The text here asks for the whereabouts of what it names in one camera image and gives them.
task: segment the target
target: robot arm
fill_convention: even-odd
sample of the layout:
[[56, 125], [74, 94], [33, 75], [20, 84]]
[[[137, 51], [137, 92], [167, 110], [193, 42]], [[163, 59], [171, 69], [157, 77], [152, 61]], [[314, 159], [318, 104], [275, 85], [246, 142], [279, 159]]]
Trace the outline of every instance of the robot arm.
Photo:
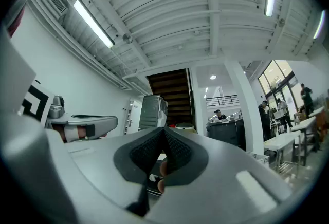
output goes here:
[[118, 118], [115, 116], [94, 116], [67, 114], [64, 109], [64, 100], [61, 96], [55, 96], [50, 106], [46, 128], [52, 125], [64, 127], [67, 142], [80, 140], [78, 127], [83, 127], [88, 140], [97, 139], [114, 130], [118, 126]]

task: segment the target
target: window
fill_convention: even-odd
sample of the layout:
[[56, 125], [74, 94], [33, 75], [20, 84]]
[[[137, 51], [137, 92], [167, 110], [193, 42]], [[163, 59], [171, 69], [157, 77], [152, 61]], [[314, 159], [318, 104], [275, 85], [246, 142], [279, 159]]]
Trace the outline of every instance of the window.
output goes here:
[[264, 74], [268, 79], [271, 89], [274, 89], [280, 82], [284, 80], [284, 76], [275, 61], [272, 61], [269, 64], [267, 69], [264, 71]]
[[272, 109], [272, 108], [278, 109], [276, 100], [273, 95], [271, 95], [270, 97], [267, 98], [267, 102], [268, 102], [268, 107], [270, 109]]
[[285, 87], [282, 88], [282, 93], [284, 96], [284, 100], [286, 101], [288, 105], [288, 110], [290, 114], [290, 118], [293, 120], [294, 119], [294, 114], [296, 113], [296, 106], [294, 103], [293, 96], [289, 90], [289, 87], [286, 85]]
[[287, 61], [276, 61], [276, 63], [282, 70], [285, 77], [287, 77], [293, 71]]
[[268, 82], [264, 76], [264, 74], [262, 74], [262, 76], [259, 77], [259, 82], [261, 83], [262, 87], [263, 87], [263, 91], [265, 94], [268, 94], [271, 90], [269, 88]]
[[296, 101], [296, 105], [297, 108], [300, 108], [301, 106], [304, 105], [304, 101], [302, 100], [301, 96], [300, 96], [300, 91], [302, 90], [300, 83], [298, 82], [298, 80], [296, 79], [296, 77], [293, 77], [290, 81], [289, 81], [291, 90], [293, 92], [294, 95], [294, 99]]

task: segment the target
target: person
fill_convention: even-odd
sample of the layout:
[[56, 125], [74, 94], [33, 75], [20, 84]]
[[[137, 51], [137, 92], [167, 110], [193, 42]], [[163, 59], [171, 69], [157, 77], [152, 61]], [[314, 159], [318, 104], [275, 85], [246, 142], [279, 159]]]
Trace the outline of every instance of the person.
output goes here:
[[267, 101], [263, 101], [258, 106], [258, 111], [259, 111], [259, 114], [261, 116], [264, 141], [269, 140], [271, 138], [271, 129], [270, 129], [269, 117], [268, 117], [268, 114], [265, 111], [265, 108], [266, 108], [267, 104], [268, 104]]
[[283, 124], [285, 131], [287, 132], [287, 123], [286, 122], [288, 122], [288, 125], [290, 128], [292, 127], [291, 122], [290, 122], [289, 112], [288, 112], [288, 105], [285, 101], [281, 101], [280, 98], [278, 98], [277, 103], [278, 103], [278, 109], [283, 110], [284, 116], [281, 118], [281, 122]]
[[304, 106], [305, 106], [305, 112], [306, 112], [306, 118], [309, 118], [309, 114], [312, 113], [313, 110], [313, 100], [310, 96], [312, 93], [312, 90], [308, 87], [305, 87], [304, 83], [301, 85], [302, 90], [300, 92], [301, 98], [304, 101]]
[[222, 115], [221, 110], [216, 110], [214, 113], [217, 115], [219, 120], [226, 119], [226, 115]]

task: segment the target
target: staircase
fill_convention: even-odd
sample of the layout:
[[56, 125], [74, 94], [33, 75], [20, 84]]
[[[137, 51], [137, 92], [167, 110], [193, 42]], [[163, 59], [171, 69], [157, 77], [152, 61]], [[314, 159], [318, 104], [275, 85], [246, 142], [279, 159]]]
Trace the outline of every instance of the staircase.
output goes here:
[[148, 76], [154, 95], [168, 102], [167, 125], [192, 123], [189, 81], [186, 70], [175, 70]]

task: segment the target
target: glass door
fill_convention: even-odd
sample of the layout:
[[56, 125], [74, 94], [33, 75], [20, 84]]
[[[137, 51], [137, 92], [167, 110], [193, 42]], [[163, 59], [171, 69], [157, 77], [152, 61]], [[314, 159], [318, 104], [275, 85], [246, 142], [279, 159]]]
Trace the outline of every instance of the glass door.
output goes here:
[[277, 93], [276, 93], [276, 100], [280, 99], [281, 101], [283, 101], [283, 97], [282, 97], [282, 94], [281, 94], [281, 90], [279, 90]]
[[288, 105], [290, 118], [293, 120], [294, 119], [294, 114], [296, 113], [296, 105], [295, 105], [293, 96], [292, 96], [292, 94], [289, 90], [288, 85], [286, 85], [282, 88], [281, 93], [283, 94], [285, 102]]

